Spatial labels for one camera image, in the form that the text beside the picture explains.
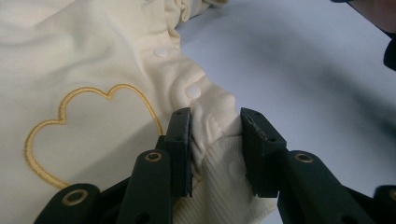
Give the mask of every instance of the gray background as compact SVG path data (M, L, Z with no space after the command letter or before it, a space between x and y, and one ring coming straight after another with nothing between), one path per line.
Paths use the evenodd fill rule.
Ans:
M347 4L231 0L178 28L185 54L242 107L260 111L289 150L319 156L372 196L396 185L396 72L390 39ZM282 223L277 211L263 223Z

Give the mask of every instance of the cream garment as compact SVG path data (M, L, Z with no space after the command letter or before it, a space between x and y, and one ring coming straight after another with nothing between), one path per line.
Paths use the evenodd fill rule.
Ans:
M0 213L32 223L68 184L100 189L131 174L173 111L193 115L193 197L174 223L260 223L234 98L183 56L175 30L200 0L0 3Z

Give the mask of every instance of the white table surface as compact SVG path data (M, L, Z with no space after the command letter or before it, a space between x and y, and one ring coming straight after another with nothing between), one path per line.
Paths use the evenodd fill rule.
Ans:
M373 196L396 185L396 72L389 38L347 4L230 0L178 27L182 49L260 111L289 150L319 156L342 184ZM263 223L282 223L277 211Z

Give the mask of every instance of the cloth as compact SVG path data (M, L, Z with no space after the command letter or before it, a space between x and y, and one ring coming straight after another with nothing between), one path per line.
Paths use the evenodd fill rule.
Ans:
M131 174L173 111L191 107L193 197L174 223L260 223L233 96L180 51L176 26L226 1L0 3L0 213L32 223L61 188Z

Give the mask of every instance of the yellow stitching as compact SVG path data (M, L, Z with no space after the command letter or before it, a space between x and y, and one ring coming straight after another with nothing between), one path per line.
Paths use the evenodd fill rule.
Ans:
M137 93L137 95L143 100L143 102L145 103L148 112L150 113L150 115L152 116L152 118L154 119L154 122L157 126L157 131L159 135L163 135L163 127L161 126L161 123L159 121L159 119L157 118L157 115L154 113L154 110L152 109L152 106L150 105L148 99L143 95L143 93L138 90L137 88L127 85L127 84L120 84L120 85L116 85L113 88L110 89L110 91L108 91L108 93L104 93L96 88L81 88L81 89L77 89L74 90L70 93L68 93L64 99L62 100L61 104L59 105L59 110L58 110L58 119L50 119L50 120L45 120L41 123L39 123L38 125L36 125L33 130L29 133L26 142L25 142L25 146L24 146L24 156L25 159L27 161L27 163L29 164L29 166L32 168L32 170L38 175L40 176L43 180L45 180L46 182L50 183L52 186L54 186L55 188L58 189L63 189L67 186L69 186L68 183L63 182L62 180L60 180L59 178L57 178L56 176L50 174L49 172L47 172L35 159L35 156L33 155L33 141L35 139L35 135L44 127L49 126L49 125L65 125L66 124L66 108L67 105L70 103L70 101L76 97L79 94L82 94L84 92L94 92L97 93L103 97L105 97L107 100L111 100L113 98L113 95L115 94L116 91L118 91L119 89L129 89L131 91L134 91L135 93Z

